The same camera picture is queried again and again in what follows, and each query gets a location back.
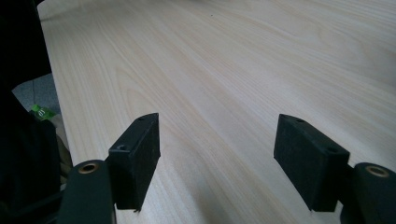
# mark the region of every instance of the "green object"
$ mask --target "green object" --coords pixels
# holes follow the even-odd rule
[[[32,111],[35,112],[35,117],[39,120],[50,119],[56,115],[50,109],[39,105],[33,105]]]

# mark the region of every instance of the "light wood surface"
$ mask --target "light wood surface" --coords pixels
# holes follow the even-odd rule
[[[162,156],[119,223],[339,223],[273,158],[279,113],[396,170],[396,2],[46,0],[74,163],[159,112]]]

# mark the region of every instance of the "screw hole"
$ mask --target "screw hole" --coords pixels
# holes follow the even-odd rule
[[[370,173],[372,175],[376,175],[378,177],[384,177],[384,178],[389,177],[388,171],[386,171],[386,170],[384,170],[384,169],[382,169],[381,167],[378,167],[378,166],[373,166],[373,165],[367,166],[366,167],[366,171],[368,173]]]
[[[328,150],[329,152],[331,152],[331,153],[337,153],[337,152],[338,152],[338,149],[337,149],[337,148],[334,148],[334,147],[328,147],[327,150]]]
[[[122,151],[126,151],[126,150],[128,150],[128,146],[120,145],[120,146],[117,146],[117,149],[122,150]]]
[[[98,167],[99,167],[99,166],[98,166],[97,163],[88,163],[88,164],[86,164],[86,165],[80,167],[80,168],[78,169],[78,172],[79,172],[80,174],[86,175],[86,174],[90,174],[90,173],[92,173],[93,171],[97,170]]]

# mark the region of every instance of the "metal ring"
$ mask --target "metal ring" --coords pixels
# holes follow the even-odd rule
[[[383,178],[389,177],[388,171],[386,171],[385,169],[383,169],[379,166],[373,166],[373,165],[366,166],[366,171],[368,173],[370,173],[372,175],[376,175],[378,177],[383,177]]]
[[[98,168],[99,168],[99,164],[98,163],[91,162],[91,163],[85,164],[84,166],[79,167],[78,168],[78,172],[80,174],[87,175],[87,174],[90,174],[90,173],[94,172]]]

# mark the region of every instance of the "wooden table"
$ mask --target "wooden table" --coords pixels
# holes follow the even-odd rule
[[[396,170],[396,2],[46,0],[74,163],[159,112],[162,156],[119,223],[339,223],[273,158],[279,113]]]

